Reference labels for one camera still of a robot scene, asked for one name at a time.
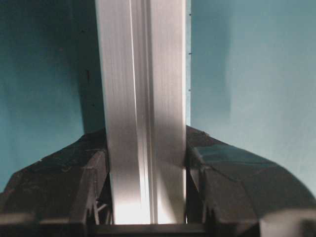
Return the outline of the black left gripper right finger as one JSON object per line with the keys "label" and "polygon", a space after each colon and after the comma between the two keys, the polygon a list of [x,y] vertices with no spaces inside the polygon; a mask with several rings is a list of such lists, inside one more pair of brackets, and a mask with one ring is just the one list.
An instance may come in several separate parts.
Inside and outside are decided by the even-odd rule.
{"label": "black left gripper right finger", "polygon": [[212,237],[313,237],[316,199],[281,165],[187,126],[187,220]]}

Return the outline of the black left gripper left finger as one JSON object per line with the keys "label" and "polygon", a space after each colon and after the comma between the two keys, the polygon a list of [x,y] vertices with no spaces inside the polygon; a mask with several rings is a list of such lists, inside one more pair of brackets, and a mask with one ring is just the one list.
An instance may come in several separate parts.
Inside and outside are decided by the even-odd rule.
{"label": "black left gripper left finger", "polygon": [[86,237],[111,222],[105,129],[15,172],[0,195],[3,237]]}

